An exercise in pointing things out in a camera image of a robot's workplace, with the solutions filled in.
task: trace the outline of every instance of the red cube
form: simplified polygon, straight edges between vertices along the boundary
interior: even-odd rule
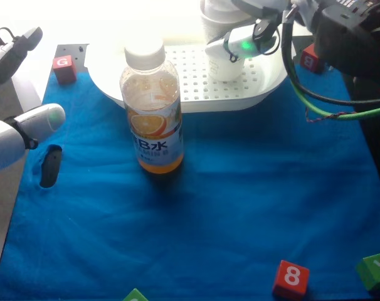
[[[303,50],[300,64],[314,73],[320,73],[324,70],[324,61],[315,54],[314,44]]]
[[[273,293],[290,300],[302,300],[307,292],[310,270],[282,260],[273,285]]]
[[[73,83],[77,79],[76,67],[71,55],[61,56],[53,59],[53,71],[60,85]]]

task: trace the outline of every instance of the green cube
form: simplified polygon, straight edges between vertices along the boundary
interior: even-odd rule
[[[133,289],[123,301],[148,301],[136,288]]]
[[[357,272],[368,291],[380,289],[380,254],[363,258]]]

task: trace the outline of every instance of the green cable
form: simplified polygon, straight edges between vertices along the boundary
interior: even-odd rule
[[[309,108],[311,111],[315,112],[316,114],[323,116],[323,117],[328,117],[331,115],[335,115],[334,113],[326,112],[324,110],[321,110],[320,108],[316,107],[313,105],[311,102],[309,102],[304,95],[302,91],[300,91],[293,83],[292,83],[293,89],[296,92],[296,95],[299,97],[299,99],[304,103],[304,105]],[[350,114],[345,114],[345,115],[339,115],[335,116],[332,119],[336,120],[342,120],[342,121],[351,121],[351,120],[361,120],[361,119],[367,119],[371,117],[375,117],[380,115],[380,108],[375,108],[373,110],[368,110],[364,112],[359,112],[359,113],[350,113]]]

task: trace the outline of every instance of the bottle label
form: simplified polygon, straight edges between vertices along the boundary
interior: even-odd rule
[[[183,154],[180,97],[161,110],[125,107],[138,159],[152,166],[166,166]]]

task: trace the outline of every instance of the plastic bottle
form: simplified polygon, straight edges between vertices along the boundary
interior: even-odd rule
[[[137,159],[151,173],[171,172],[184,156],[177,71],[159,38],[138,38],[126,45],[125,55],[120,90]]]

